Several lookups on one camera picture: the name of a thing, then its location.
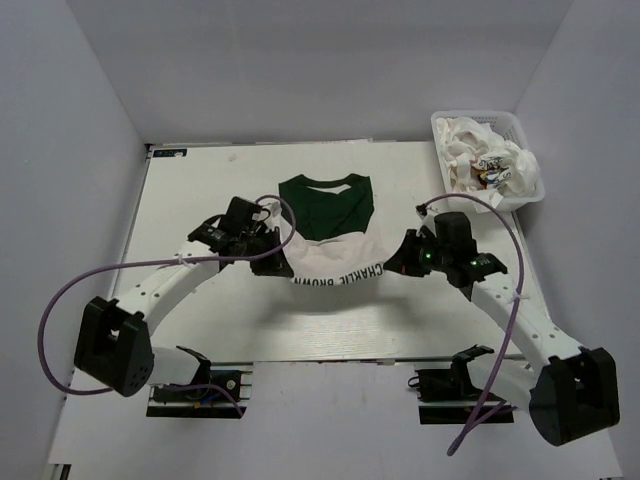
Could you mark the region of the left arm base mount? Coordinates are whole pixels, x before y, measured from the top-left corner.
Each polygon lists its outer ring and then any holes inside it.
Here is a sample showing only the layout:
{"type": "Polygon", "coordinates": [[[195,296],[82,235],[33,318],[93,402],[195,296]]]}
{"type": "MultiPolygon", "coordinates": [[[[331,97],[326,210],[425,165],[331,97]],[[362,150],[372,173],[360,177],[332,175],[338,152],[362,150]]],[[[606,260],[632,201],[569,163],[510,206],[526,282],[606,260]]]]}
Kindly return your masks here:
{"type": "Polygon", "coordinates": [[[174,419],[241,419],[251,396],[253,364],[213,364],[205,388],[151,389],[146,416],[174,419]]]}

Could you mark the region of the white green-sleeved t-shirt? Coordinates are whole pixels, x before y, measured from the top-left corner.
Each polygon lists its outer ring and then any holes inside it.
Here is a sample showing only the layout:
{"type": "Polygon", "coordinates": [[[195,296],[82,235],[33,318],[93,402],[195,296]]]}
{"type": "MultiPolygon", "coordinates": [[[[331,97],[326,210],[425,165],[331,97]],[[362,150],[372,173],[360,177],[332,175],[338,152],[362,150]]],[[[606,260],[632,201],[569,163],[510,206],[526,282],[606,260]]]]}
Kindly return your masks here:
{"type": "Polygon", "coordinates": [[[274,215],[292,282],[342,286],[379,277],[389,258],[375,218],[371,178],[351,173],[338,180],[297,175],[278,185],[290,207],[274,215]]]}

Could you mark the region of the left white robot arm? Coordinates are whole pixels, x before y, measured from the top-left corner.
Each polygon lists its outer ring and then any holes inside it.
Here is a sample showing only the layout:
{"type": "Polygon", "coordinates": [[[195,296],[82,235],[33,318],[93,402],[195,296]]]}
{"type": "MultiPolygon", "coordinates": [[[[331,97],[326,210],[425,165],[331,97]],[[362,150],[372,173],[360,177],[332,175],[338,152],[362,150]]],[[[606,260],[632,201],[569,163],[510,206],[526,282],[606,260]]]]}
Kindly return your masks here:
{"type": "Polygon", "coordinates": [[[152,336],[188,295],[235,262],[291,275],[284,257],[291,239],[273,218],[289,209],[275,195],[256,201],[234,197],[225,213],[189,233],[171,258],[151,262],[149,277],[111,299],[92,299],[82,314],[75,367],[124,397],[145,385],[191,399],[205,396],[214,387],[211,361],[183,346],[155,347],[152,336]]]}

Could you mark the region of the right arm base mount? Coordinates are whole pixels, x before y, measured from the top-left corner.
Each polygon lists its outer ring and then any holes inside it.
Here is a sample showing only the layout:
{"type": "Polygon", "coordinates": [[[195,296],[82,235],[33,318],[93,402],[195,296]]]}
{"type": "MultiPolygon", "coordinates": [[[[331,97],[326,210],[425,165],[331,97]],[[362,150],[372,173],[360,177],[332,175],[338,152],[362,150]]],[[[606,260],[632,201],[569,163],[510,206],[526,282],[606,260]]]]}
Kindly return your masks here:
{"type": "Polygon", "coordinates": [[[407,386],[417,393],[421,425],[464,425],[481,390],[464,386],[447,369],[420,369],[407,386]]]}

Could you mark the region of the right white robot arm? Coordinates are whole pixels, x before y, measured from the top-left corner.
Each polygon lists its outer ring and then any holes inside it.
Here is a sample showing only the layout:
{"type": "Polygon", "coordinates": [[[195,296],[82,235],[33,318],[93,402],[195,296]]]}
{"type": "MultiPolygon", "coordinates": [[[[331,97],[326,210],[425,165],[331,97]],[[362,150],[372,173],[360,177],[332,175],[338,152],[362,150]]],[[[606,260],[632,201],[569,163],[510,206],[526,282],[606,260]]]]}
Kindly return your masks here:
{"type": "Polygon", "coordinates": [[[384,264],[387,272],[423,278],[445,275],[475,307],[487,314],[525,357],[525,366],[506,365],[498,351],[476,345],[456,353],[449,373],[425,398],[445,390],[484,403],[494,395],[527,413],[548,443],[561,446],[620,421],[616,363],[603,348],[589,349],[563,332],[518,291],[506,265],[482,253],[468,217],[436,215],[433,227],[406,231],[384,264]]]}

